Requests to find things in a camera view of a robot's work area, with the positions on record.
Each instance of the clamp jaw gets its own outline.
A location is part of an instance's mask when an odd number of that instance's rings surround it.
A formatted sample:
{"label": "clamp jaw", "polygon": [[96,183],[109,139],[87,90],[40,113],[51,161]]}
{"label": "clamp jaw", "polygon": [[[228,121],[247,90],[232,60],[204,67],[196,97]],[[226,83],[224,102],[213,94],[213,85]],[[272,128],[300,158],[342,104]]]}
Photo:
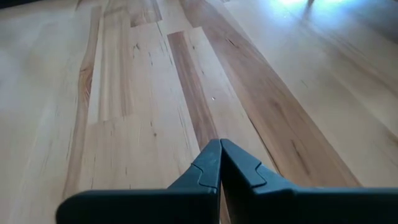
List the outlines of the clamp jaw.
{"label": "clamp jaw", "polygon": [[397,223],[398,189],[304,188],[227,139],[214,139],[170,187],[91,190],[64,201],[57,223]]}

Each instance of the dark wood plank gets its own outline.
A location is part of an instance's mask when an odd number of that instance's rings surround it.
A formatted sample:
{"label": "dark wood plank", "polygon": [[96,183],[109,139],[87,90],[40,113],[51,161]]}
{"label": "dark wood plank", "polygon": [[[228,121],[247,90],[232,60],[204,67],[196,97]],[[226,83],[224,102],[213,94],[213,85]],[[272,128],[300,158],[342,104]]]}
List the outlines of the dark wood plank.
{"label": "dark wood plank", "polygon": [[206,1],[180,3],[192,26],[202,26],[281,174],[306,186],[359,186],[258,50]]}
{"label": "dark wood plank", "polygon": [[[211,117],[205,95],[203,94],[199,76],[188,51],[183,32],[169,34],[167,38],[169,39],[174,63],[180,77],[199,148],[202,150],[210,139],[219,138],[215,124]],[[220,204],[220,220],[222,224],[231,223],[222,186]]]}

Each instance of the light wood plank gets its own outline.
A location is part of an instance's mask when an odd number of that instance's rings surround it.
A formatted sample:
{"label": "light wood plank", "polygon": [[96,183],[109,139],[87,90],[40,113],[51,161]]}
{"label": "light wood plank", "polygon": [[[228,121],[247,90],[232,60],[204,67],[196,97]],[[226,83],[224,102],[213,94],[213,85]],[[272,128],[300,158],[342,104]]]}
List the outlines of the light wood plank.
{"label": "light wood plank", "polygon": [[94,7],[91,10],[90,35],[88,36],[87,49],[79,71],[75,127],[72,145],[70,146],[68,174],[63,190],[64,198],[77,193],[101,15],[101,6]]}
{"label": "light wood plank", "polygon": [[319,47],[337,58],[329,66],[335,77],[398,135],[398,79],[395,75],[398,66],[394,63],[398,60],[398,46],[394,41],[397,35],[389,24],[398,22],[398,18],[393,18],[394,14],[386,9],[385,14],[379,16],[382,11],[377,9],[394,6],[390,1],[362,0],[342,4],[317,1],[307,11],[302,2],[282,7],[301,21],[311,35],[318,37]]}
{"label": "light wood plank", "polygon": [[[393,114],[394,96],[279,3],[235,1],[226,7],[359,181],[371,187],[396,186],[397,137],[369,111],[373,107],[379,114]],[[254,22],[268,30],[257,29]]]}
{"label": "light wood plank", "polygon": [[191,29],[178,0],[158,0],[162,20],[158,22],[163,35]]}
{"label": "light wood plank", "polygon": [[50,78],[53,91],[40,117],[9,223],[53,223],[55,209],[63,200],[75,129],[71,121],[78,109],[79,73],[81,68],[90,70],[89,58],[83,59],[86,46],[87,55],[95,49],[88,44],[89,33],[90,13],[76,15],[68,22],[46,27],[41,44],[36,45],[39,48],[31,53],[30,74]]}
{"label": "light wood plank", "polygon": [[104,12],[99,120],[132,113],[128,60],[130,18],[126,1],[109,1]]}
{"label": "light wood plank", "polygon": [[[103,13],[108,3],[103,2]],[[100,88],[101,88],[101,63],[103,56],[104,16],[99,19],[98,40],[95,51],[93,79],[91,81],[90,100],[88,104],[87,125],[95,124],[100,120]]]}
{"label": "light wood plank", "polygon": [[166,188],[199,154],[177,71],[157,24],[131,28],[127,39],[131,88],[122,91],[131,97],[133,113],[88,126],[81,190]]}
{"label": "light wood plank", "polygon": [[131,27],[162,20],[156,0],[130,0],[127,3]]}
{"label": "light wood plank", "polygon": [[102,12],[106,10],[109,0],[77,0],[75,12],[90,10],[92,7],[101,6]]}
{"label": "light wood plank", "polygon": [[48,23],[65,21],[73,16],[75,2],[40,1],[0,10],[0,217],[7,220],[22,181],[40,117],[49,95],[53,93],[54,76],[47,71],[58,65],[47,65],[44,52],[57,40],[44,28]]}

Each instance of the wooden floor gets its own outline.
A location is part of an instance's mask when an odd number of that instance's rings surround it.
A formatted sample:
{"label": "wooden floor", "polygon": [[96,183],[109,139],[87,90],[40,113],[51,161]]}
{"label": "wooden floor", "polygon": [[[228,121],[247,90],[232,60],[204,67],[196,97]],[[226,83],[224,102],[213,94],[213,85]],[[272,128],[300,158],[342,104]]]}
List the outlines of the wooden floor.
{"label": "wooden floor", "polygon": [[299,185],[397,187],[397,10],[391,0],[0,10],[0,222],[53,223],[86,189],[166,188],[212,138]]}

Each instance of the hardwood floor plank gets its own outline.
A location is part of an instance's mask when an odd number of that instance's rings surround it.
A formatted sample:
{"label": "hardwood floor plank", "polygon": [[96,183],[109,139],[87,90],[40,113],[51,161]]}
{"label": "hardwood floor plank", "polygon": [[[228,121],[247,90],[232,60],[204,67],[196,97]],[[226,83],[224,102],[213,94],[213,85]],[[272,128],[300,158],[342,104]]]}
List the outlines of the hardwood floor plank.
{"label": "hardwood floor plank", "polygon": [[192,26],[202,26],[281,174],[301,185],[358,186],[258,50],[207,2],[180,2]]}
{"label": "hardwood floor plank", "polygon": [[91,81],[90,101],[88,104],[87,125],[100,121],[100,88],[101,88],[101,65],[103,56],[103,34],[104,34],[104,10],[107,2],[104,2],[103,12],[99,20],[97,48],[93,66],[93,78]]}
{"label": "hardwood floor plank", "polygon": [[341,10],[351,14],[357,21],[368,26],[385,39],[398,44],[398,4],[394,1],[356,0],[343,2]]}
{"label": "hardwood floor plank", "polygon": [[211,4],[218,13],[220,13],[225,20],[237,31],[241,34],[246,40],[250,41],[249,36],[243,31],[242,27],[236,22],[236,19],[229,13],[229,11],[225,8],[224,4],[220,2],[220,0],[205,0],[209,4]]}
{"label": "hardwood floor plank", "polygon": [[[228,138],[260,159],[265,166],[275,170],[267,149],[251,124],[202,29],[199,27],[170,34],[168,38],[173,43],[171,49],[183,90],[190,85],[200,89],[199,96],[189,95],[190,91],[184,91],[184,94],[190,112],[195,113],[198,109],[189,101],[204,101],[202,104],[208,110],[204,114],[209,116],[210,125],[214,129],[206,132],[209,138]],[[193,123],[206,125],[197,116],[191,115],[191,118]]]}
{"label": "hardwood floor plank", "polygon": [[101,6],[102,13],[106,10],[109,0],[77,0],[75,12],[90,10],[92,7]]}
{"label": "hardwood floor plank", "polygon": [[355,55],[341,53],[341,46],[319,37],[277,1],[231,1],[226,7],[358,180],[368,187],[396,186],[396,135],[386,128],[396,123],[395,96],[367,75],[363,63],[352,63]]}
{"label": "hardwood floor plank", "polygon": [[32,50],[27,64],[29,76],[46,82],[47,102],[35,130],[29,161],[8,223],[52,223],[55,209],[63,200],[71,157],[73,130],[78,108],[79,74],[89,71],[95,39],[90,39],[90,13],[84,12],[64,22],[48,25]]}
{"label": "hardwood floor plank", "polygon": [[24,181],[41,117],[56,91],[56,68],[62,62],[53,58],[60,59],[63,45],[54,27],[73,13],[70,1],[39,1],[0,12],[0,217],[4,223]]}
{"label": "hardwood floor plank", "polygon": [[75,128],[73,130],[72,145],[69,149],[70,158],[65,188],[63,189],[64,198],[77,193],[101,15],[101,6],[94,7],[91,10],[90,34],[79,73]]}
{"label": "hardwood floor plank", "polygon": [[130,28],[126,1],[109,1],[104,12],[103,56],[99,120],[127,116],[132,113],[129,86],[128,33]]}
{"label": "hardwood floor plank", "polygon": [[156,23],[126,38],[129,116],[89,125],[80,189],[166,188],[199,147],[178,74]]}
{"label": "hardwood floor plank", "polygon": [[[371,75],[373,79],[385,85],[389,91],[398,96],[398,78],[395,75],[398,65],[391,63],[391,61],[398,59],[398,46],[390,39],[385,38],[383,33],[378,32],[377,29],[372,29],[364,21],[358,19],[356,14],[364,13],[361,12],[361,8],[357,9],[357,12],[346,10],[350,4],[356,2],[363,2],[364,5],[369,4],[370,7],[375,5],[372,1],[356,0],[344,3],[341,6],[327,2],[314,2],[309,9],[306,9],[300,2],[296,5],[282,4],[281,7],[285,7],[298,21],[307,25],[320,37],[333,43],[351,61],[366,69],[368,75]],[[367,11],[369,12],[368,16],[374,14],[369,10]],[[392,15],[391,12],[388,12],[389,10],[386,10],[386,15],[379,17],[386,16],[388,18]],[[391,19],[391,21],[398,21],[398,18]]]}
{"label": "hardwood floor plank", "polygon": [[162,20],[156,0],[128,0],[127,3],[131,27]]}
{"label": "hardwood floor plank", "polygon": [[158,22],[163,35],[191,29],[178,0],[157,0],[162,20]]}
{"label": "hardwood floor plank", "polygon": [[183,32],[167,36],[172,49],[175,66],[197,136],[199,148],[203,149],[211,139],[218,138],[213,118],[203,93],[199,76],[189,54]]}

